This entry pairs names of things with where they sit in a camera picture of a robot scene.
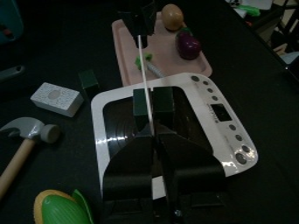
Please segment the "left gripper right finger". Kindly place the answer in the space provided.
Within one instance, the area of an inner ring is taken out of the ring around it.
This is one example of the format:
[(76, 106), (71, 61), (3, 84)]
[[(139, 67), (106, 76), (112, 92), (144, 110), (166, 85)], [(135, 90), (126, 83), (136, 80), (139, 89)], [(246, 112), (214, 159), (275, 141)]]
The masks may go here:
[(171, 202), (183, 195), (226, 190), (222, 163), (201, 145), (168, 129), (156, 132), (156, 141), (166, 195)]

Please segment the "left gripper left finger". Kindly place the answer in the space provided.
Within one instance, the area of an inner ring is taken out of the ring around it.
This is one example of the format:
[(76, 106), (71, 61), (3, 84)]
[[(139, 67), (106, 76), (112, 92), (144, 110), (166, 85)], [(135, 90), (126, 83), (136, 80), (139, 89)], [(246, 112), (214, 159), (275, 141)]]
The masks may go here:
[(152, 197), (154, 139), (148, 125), (110, 160), (103, 178), (103, 199)]

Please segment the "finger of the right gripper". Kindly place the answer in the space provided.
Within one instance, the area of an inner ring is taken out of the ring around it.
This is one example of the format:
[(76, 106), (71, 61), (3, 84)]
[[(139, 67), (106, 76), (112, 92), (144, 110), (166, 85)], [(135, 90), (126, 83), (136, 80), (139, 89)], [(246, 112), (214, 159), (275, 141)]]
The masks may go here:
[(138, 32), (139, 15), (132, 11), (119, 11), (118, 14), (124, 22), (126, 28), (128, 29), (131, 35), (136, 37), (139, 35)]
[(144, 34), (152, 35), (155, 33), (155, 20), (156, 20), (155, 0), (143, 0), (140, 10), (142, 10)]

